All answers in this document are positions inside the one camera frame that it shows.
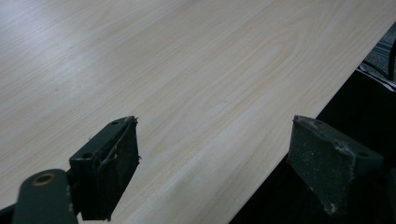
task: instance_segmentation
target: black plastic part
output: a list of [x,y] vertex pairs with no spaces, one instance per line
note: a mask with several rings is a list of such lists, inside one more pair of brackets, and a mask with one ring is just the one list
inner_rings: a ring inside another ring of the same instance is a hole
[[396,92],[371,77],[355,72],[317,119],[384,156],[396,158]]
[[73,204],[84,220],[111,219],[139,164],[136,124],[135,117],[110,122],[70,158]]
[[12,222],[12,217],[14,216],[15,204],[0,210],[0,223],[8,224]]
[[334,215],[347,213],[352,182],[378,171],[383,158],[320,120],[295,116],[289,161]]
[[232,223],[396,223],[389,208],[389,204],[395,206],[396,201],[391,202],[389,194],[396,191],[396,185],[389,185],[386,172],[396,166],[395,114],[396,92],[356,71],[317,117],[384,156],[381,175],[366,186],[366,191],[352,192],[351,197],[359,205],[353,214],[327,215],[318,197],[295,174],[285,158]]
[[21,185],[13,224],[76,224],[66,172],[47,170]]

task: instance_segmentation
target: light wood grain surface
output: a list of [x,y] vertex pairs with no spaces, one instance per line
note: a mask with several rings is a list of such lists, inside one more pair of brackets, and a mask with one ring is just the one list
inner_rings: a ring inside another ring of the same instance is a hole
[[113,222],[226,223],[395,20],[394,0],[2,1],[0,207],[135,115]]

